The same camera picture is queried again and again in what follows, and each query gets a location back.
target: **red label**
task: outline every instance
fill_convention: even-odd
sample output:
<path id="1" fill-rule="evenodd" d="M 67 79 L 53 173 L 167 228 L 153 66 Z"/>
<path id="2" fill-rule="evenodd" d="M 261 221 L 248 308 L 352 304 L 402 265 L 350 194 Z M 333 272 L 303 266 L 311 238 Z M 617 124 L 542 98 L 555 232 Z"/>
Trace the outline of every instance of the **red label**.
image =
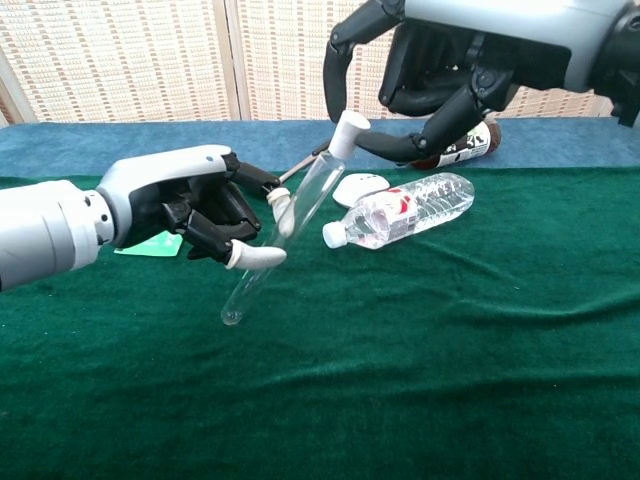
<path id="1" fill-rule="evenodd" d="M 399 188 L 390 188 L 388 190 L 391 193 L 399 193 L 404 194 L 400 197 L 400 213 L 407 213 L 409 211 L 409 203 L 411 203 L 411 197 L 404 193 L 404 191 Z"/>

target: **bottle cap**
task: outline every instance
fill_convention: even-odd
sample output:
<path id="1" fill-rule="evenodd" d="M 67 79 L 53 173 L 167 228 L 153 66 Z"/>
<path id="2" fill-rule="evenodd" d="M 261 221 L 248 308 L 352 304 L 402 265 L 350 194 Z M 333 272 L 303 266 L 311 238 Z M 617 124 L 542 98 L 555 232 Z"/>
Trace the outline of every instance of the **bottle cap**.
<path id="1" fill-rule="evenodd" d="M 363 115 L 345 110 L 340 116 L 333 137 L 331 137 L 329 153 L 340 160 L 346 160 L 356 148 L 354 142 L 358 134 L 370 128 L 371 123 Z"/>
<path id="2" fill-rule="evenodd" d="M 322 227 L 322 237 L 329 248 L 340 248 L 347 244 L 347 230 L 342 222 L 327 223 Z"/>

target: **white woven screen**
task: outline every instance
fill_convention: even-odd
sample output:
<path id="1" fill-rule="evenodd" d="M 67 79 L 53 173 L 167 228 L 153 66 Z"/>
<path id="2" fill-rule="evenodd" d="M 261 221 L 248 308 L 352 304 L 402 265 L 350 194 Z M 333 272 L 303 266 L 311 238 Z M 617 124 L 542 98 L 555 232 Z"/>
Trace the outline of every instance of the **white woven screen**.
<path id="1" fill-rule="evenodd" d="M 228 119 L 222 1 L 2 0 L 0 49 L 39 121 Z"/>
<path id="2" fill-rule="evenodd" d="M 326 118 L 322 64 L 336 23 L 362 0 L 227 0 L 237 5 L 251 118 Z M 378 102 L 392 33 L 357 47 L 348 76 L 349 108 L 391 115 Z M 591 94 L 522 88 L 502 116 L 588 116 Z"/>

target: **humanoid robot hand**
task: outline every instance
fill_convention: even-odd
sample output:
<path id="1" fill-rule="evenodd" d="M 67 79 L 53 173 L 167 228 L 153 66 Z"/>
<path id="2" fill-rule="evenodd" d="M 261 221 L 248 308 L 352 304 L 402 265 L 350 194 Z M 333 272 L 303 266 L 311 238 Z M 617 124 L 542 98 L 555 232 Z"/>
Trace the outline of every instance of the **humanoid robot hand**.
<path id="1" fill-rule="evenodd" d="M 336 25 L 324 61 L 333 121 L 347 105 L 358 45 L 394 29 L 380 103 L 433 116 L 420 132 L 363 132 L 364 150 L 398 164 L 442 153 L 521 86 L 593 90 L 640 128 L 640 5 L 633 0 L 367 0 Z"/>
<path id="2" fill-rule="evenodd" d="M 116 162 L 95 190 L 66 180 L 0 190 L 0 291 L 96 261 L 103 245 L 127 248 L 162 231 L 192 245 L 188 258 L 227 269 L 276 266 L 284 250 L 251 247 L 262 225 L 239 186 L 288 199 L 278 177 L 201 145 Z"/>

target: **brown bottle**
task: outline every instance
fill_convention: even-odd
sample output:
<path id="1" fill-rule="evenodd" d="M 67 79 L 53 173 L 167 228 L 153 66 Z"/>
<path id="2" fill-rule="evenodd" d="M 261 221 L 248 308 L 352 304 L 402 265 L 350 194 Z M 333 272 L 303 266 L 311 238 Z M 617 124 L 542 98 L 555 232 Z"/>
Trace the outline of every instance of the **brown bottle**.
<path id="1" fill-rule="evenodd" d="M 502 141 L 502 130 L 493 118 L 486 118 L 464 138 L 451 145 L 442 155 L 417 160 L 411 166 L 421 170 L 445 167 L 495 152 Z"/>

